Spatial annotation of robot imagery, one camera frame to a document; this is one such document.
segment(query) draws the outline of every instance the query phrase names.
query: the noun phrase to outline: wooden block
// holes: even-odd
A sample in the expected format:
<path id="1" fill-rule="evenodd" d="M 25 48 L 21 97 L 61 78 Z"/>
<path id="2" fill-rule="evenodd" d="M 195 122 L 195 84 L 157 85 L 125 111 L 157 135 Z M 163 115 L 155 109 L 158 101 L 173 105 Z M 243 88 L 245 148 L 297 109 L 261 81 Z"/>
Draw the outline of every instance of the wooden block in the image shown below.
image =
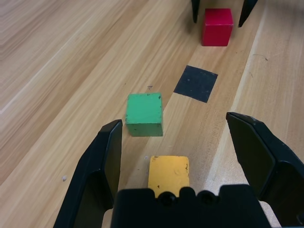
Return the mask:
<path id="1" fill-rule="evenodd" d="M 162 95 L 130 94 L 125 124 L 132 136 L 162 136 Z"/>
<path id="2" fill-rule="evenodd" d="M 227 46 L 233 29 L 231 9 L 205 9 L 203 46 Z"/>
<path id="3" fill-rule="evenodd" d="M 183 156 L 152 156 L 150 159 L 148 187 L 158 197 L 165 191 L 176 197 L 182 187 L 189 186 L 189 160 Z"/>

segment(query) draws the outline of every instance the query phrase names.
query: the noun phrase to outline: green cube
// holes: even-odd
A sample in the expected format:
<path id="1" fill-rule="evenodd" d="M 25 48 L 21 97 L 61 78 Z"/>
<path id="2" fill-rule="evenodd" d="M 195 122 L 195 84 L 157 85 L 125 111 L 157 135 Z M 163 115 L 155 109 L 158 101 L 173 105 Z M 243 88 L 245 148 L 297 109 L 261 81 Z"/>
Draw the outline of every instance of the green cube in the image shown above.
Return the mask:
<path id="1" fill-rule="evenodd" d="M 162 95 L 130 94 L 125 124 L 135 137 L 162 136 Z"/>

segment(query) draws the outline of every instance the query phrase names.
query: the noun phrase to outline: light wood plank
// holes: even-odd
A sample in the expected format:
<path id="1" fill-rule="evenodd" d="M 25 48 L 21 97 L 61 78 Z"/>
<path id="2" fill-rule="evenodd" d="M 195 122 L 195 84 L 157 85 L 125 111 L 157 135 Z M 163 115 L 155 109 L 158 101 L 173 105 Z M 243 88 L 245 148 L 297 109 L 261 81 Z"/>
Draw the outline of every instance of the light wood plank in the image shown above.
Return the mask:
<path id="1" fill-rule="evenodd" d="M 203 9 L 231 8 L 236 23 L 242 0 L 203 1 L 197 25 L 185 0 L 4 1 L 0 227 L 53 226 L 80 156 L 130 93 L 162 93 L 164 136 L 123 127 L 120 189 L 147 187 L 152 155 L 188 156 L 196 192 L 246 182 L 229 110 L 264 121 L 304 160 L 303 4 L 260 0 L 228 47 L 202 47 Z M 187 64 L 218 74 L 207 104 L 172 94 Z"/>

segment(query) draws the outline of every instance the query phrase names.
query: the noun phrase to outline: screw hole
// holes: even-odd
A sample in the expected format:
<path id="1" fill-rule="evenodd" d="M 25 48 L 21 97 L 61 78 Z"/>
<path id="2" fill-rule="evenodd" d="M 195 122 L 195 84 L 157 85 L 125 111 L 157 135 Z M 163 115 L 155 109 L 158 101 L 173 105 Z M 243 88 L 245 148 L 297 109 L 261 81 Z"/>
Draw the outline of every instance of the screw hole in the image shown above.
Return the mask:
<path id="1" fill-rule="evenodd" d="M 219 201 L 219 198 L 217 198 L 212 192 L 209 191 L 200 192 L 198 194 L 198 198 L 204 205 L 216 204 Z"/>
<path id="2" fill-rule="evenodd" d="M 171 192 L 164 192 L 158 197 L 158 199 L 164 206 L 169 207 L 175 202 L 176 197 Z"/>

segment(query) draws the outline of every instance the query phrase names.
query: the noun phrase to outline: black square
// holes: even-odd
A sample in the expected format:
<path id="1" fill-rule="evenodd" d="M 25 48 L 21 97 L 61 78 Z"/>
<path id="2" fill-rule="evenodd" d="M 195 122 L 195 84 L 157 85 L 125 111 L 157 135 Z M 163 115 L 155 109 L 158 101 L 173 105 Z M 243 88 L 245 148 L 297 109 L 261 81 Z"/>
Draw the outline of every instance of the black square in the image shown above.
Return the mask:
<path id="1" fill-rule="evenodd" d="M 174 92 L 207 103 L 217 77 L 217 74 L 187 65 Z"/>

